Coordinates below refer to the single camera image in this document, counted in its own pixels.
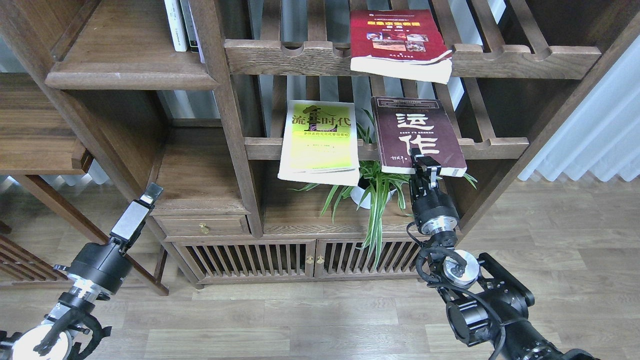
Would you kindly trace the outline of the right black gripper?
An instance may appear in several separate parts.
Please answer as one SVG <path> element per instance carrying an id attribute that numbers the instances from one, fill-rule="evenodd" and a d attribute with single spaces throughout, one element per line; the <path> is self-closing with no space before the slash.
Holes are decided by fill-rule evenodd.
<path id="1" fill-rule="evenodd" d="M 411 155 L 414 174 L 410 175 L 410 197 L 418 232 L 432 236 L 455 231 L 459 216 L 453 199 L 441 191 L 438 176 L 441 164 L 425 155 Z"/>

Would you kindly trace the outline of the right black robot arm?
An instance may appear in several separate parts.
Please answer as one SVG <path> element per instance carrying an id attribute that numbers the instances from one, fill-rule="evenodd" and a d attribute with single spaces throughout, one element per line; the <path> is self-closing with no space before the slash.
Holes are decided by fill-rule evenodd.
<path id="1" fill-rule="evenodd" d="M 414 266 L 443 299 L 455 337 L 469 347 L 491 342 L 492 360 L 591 360 L 585 350 L 558 350 L 535 330 L 528 319 L 533 293 L 491 255 L 454 248 L 459 217 L 452 198 L 439 188 L 441 165 L 416 148 L 410 157 L 413 225 L 428 236 L 418 242 Z"/>

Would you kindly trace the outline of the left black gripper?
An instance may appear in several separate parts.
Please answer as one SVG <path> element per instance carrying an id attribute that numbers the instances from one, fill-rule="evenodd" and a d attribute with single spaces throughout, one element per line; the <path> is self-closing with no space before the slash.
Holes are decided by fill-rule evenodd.
<path id="1" fill-rule="evenodd" d="M 152 182 L 140 198 L 133 200 L 110 230 L 109 244 L 87 243 L 70 266 L 56 264 L 56 271 L 66 272 L 74 283 L 69 294 L 82 300 L 110 300 L 121 288 L 132 264 L 121 255 L 119 247 L 131 247 L 142 232 L 146 218 L 154 209 L 163 188 Z"/>

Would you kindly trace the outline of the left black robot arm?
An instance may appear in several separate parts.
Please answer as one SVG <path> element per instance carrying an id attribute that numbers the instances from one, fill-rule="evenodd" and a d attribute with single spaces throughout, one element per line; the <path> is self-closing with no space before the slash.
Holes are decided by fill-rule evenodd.
<path id="1" fill-rule="evenodd" d="M 55 265 L 73 285 L 62 292 L 43 321 L 27 332 L 1 333 L 3 360 L 84 360 L 112 328 L 93 316 L 96 301 L 109 301 L 130 273 L 133 262 L 126 258 L 153 211 L 163 188 L 151 183 L 133 200 L 110 231 L 106 244 L 87 243 L 70 266 Z"/>

